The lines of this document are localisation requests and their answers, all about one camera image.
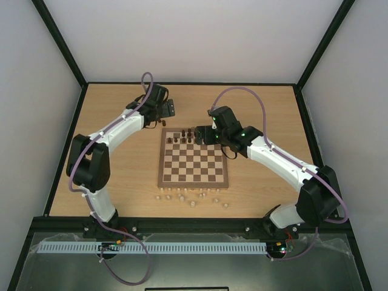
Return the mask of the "wooden chess board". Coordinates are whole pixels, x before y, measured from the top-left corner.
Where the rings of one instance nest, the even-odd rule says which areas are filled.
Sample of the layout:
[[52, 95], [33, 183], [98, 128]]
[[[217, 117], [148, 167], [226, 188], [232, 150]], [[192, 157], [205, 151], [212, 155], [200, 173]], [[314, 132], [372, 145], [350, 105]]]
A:
[[226, 189], [229, 187], [227, 158], [219, 145], [195, 144], [193, 129], [164, 128], [161, 132], [158, 187], [187, 189]]

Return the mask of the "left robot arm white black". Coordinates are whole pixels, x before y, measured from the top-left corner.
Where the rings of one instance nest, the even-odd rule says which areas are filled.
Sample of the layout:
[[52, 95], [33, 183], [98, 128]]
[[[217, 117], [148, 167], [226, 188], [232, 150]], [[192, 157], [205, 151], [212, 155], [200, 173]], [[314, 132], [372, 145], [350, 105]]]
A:
[[89, 206], [90, 219], [85, 225], [88, 237], [116, 239], [124, 233], [119, 229], [118, 211], [107, 190], [113, 151], [132, 134], [175, 115], [167, 88], [159, 84], [143, 88], [145, 93], [112, 122], [95, 133], [78, 134], [72, 140], [66, 174], [70, 191], [81, 193]]

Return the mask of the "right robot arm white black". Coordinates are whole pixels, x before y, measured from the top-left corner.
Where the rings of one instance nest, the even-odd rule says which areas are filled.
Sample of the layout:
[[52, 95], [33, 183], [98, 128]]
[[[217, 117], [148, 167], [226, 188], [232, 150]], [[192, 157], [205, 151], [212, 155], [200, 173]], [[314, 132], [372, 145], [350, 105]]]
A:
[[194, 129], [196, 144], [228, 147], [234, 154], [266, 166], [298, 192], [297, 202], [278, 205], [265, 215], [264, 230], [269, 236], [276, 238], [294, 224], [318, 227], [330, 221], [330, 215], [341, 205], [332, 168], [300, 161], [272, 144], [263, 131], [242, 127], [228, 106], [218, 107], [209, 116], [213, 120], [211, 125]]

